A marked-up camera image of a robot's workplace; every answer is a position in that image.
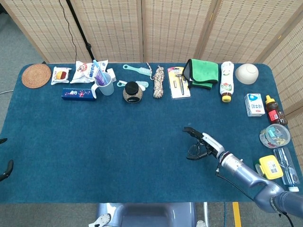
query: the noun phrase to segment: gray carpet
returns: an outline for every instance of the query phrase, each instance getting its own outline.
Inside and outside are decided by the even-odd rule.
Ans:
[[[13,90],[20,69],[29,63],[41,63],[30,42],[8,15],[0,14],[0,92]],[[12,93],[0,95],[0,131],[7,113]],[[224,203],[209,203],[211,227],[222,227]],[[197,206],[198,219],[203,219],[203,204]],[[16,227],[83,227],[95,220],[96,204],[7,204],[0,205],[0,226]],[[243,227],[287,227],[285,217],[267,214],[254,203],[240,204]],[[295,227],[303,220],[291,217]],[[226,203],[226,226],[234,226],[232,203]]]

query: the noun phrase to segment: yellow cap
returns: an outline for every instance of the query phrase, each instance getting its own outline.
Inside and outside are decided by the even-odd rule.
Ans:
[[[271,103],[271,102],[274,102],[275,100],[273,98],[271,98],[269,95],[266,96],[266,101],[265,101],[265,104],[268,104],[268,103]]]
[[[222,96],[222,101],[225,103],[229,103],[232,100],[231,96]]]
[[[268,155],[259,159],[261,171],[268,180],[276,179],[283,176],[283,171],[277,159],[273,155]]]

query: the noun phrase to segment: robotic arm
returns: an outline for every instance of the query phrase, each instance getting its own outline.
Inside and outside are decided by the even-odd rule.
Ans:
[[[205,153],[189,154],[187,159],[199,160],[208,155],[213,155],[219,161],[216,175],[218,175],[219,169],[222,166],[249,188],[263,185],[263,188],[253,198],[253,201],[260,209],[269,213],[288,213],[303,218],[302,196],[295,192],[287,192],[278,184],[261,177],[245,165],[242,160],[239,160],[232,153],[225,151],[224,147],[210,135],[200,133],[191,127],[185,127],[183,131],[197,138],[198,143],[206,147]]]

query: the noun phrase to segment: rope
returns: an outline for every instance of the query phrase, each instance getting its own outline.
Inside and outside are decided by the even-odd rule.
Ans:
[[[153,97],[161,98],[163,96],[164,68],[158,66],[156,74],[154,75]]]

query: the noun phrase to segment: jar lid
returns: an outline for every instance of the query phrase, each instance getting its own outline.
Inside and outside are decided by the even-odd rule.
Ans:
[[[137,94],[138,91],[139,91],[139,85],[134,81],[128,82],[125,85],[125,92],[130,96]]]

